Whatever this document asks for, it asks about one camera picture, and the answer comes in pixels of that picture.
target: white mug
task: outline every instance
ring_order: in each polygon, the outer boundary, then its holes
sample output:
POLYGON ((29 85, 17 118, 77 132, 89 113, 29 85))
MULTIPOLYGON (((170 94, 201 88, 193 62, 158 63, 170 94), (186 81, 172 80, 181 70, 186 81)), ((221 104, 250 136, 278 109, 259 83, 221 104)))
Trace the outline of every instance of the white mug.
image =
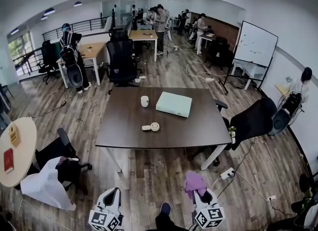
POLYGON ((147 107, 147 106, 148 106, 148 103, 149 103, 149 98, 148 98, 148 96, 142 96, 142 97, 140 98, 140 100, 141 100, 141 105, 142 105, 143 107, 147 107))

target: wooden floor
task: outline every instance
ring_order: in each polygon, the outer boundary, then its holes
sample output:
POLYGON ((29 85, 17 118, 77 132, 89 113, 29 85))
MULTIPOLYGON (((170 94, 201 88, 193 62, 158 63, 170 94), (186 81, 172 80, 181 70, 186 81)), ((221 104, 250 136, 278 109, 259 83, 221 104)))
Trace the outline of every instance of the wooden floor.
MULTIPOLYGON (((185 37, 175 35, 175 44, 189 47, 185 37)), ((217 80, 206 83, 201 78, 187 75, 185 69, 187 61, 193 61, 193 49, 183 49, 183 53, 165 53, 153 62, 153 51, 145 50, 140 67, 144 70, 146 79, 142 79, 141 86, 162 87, 193 87, 207 88, 211 95, 229 105, 222 115, 231 118, 251 106, 260 99, 260 94, 251 86, 248 91, 234 88, 227 84, 229 94, 217 80)), ((190 73, 208 71, 205 64, 192 64, 190 73)), ((211 71, 217 75, 226 74, 222 70, 212 67, 211 71)), ((83 180, 88 188, 88 195, 83 196, 72 186, 69 197, 76 203, 74 212, 67 212, 44 205, 32 198, 25 197, 36 209, 23 202, 22 217, 18 210, 22 195, 15 189, 3 188, 0 204, 13 213, 13 224, 18 231, 66 231, 59 226, 59 222, 72 231, 91 230, 87 224, 90 209, 93 208, 98 196, 112 187, 119 187, 122 192, 122 213, 125 216, 125 231, 144 231, 156 228, 155 217, 159 213, 162 202, 172 205, 172 220, 179 226, 185 227, 193 211, 188 196, 184 193, 185 174, 193 170, 201 174, 207 184, 211 186, 219 174, 228 167, 240 163, 253 140, 247 140, 236 151, 223 152, 220 155, 221 164, 210 166, 201 171, 201 164, 207 159, 210 150, 199 154, 192 162, 187 160, 183 149, 179 150, 114 150, 123 172, 114 172, 111 164, 96 148, 94 143, 98 133, 101 118, 107 106, 109 96, 107 91, 112 84, 103 79, 101 86, 93 81, 89 91, 78 95, 75 89, 66 90, 66 105, 54 112, 35 118, 38 130, 37 149, 40 150, 57 137, 57 129, 66 130, 72 145, 82 161, 89 161, 93 170, 83 174, 83 180)), ((12 120, 19 117, 40 115, 60 105, 64 100, 64 84, 62 79, 51 79, 46 85, 40 77, 22 82, 10 88, 14 96, 12 110, 9 116, 12 120)), ((239 172, 251 182, 265 197, 276 195, 273 202, 275 208, 285 213, 291 213, 290 204, 302 199, 298 179, 306 172, 300 151, 288 130, 282 134, 256 138, 239 172)), ((230 180, 218 181, 213 191, 218 195, 230 180)), ((218 229, 220 231, 257 230, 268 221, 277 221, 285 216, 272 209, 241 177, 234 182, 218 199, 224 207, 226 220, 218 229)))

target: ceiling light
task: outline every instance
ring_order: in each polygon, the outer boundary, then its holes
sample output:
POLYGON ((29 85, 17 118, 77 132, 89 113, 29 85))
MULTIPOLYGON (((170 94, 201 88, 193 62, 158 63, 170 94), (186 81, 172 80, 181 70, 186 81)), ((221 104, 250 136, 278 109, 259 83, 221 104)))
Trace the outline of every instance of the ceiling light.
POLYGON ((81 3, 80 1, 75 2, 74 6, 80 6, 83 5, 83 3, 81 3))
POLYGON ((18 31, 19 31, 19 29, 18 29, 18 28, 15 28, 13 31, 11 31, 11 35, 17 33, 18 31))
POLYGON ((54 12, 55 12, 54 8, 51 7, 49 9, 45 10, 44 15, 49 15, 49 14, 52 14, 54 12))

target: round table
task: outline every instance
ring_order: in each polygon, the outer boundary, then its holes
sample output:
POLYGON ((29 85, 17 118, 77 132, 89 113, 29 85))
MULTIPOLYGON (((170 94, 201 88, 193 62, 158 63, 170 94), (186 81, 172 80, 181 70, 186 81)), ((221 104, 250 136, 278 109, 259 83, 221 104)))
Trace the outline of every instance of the round table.
POLYGON ((31 118, 22 117, 13 123, 17 126, 20 135, 21 142, 18 147, 14 147, 10 142, 10 125, 0 138, 0 183, 6 187, 14 187, 25 178, 34 158, 37 138, 36 126, 31 118), (13 149, 14 170, 5 173, 3 153, 9 148, 13 149))

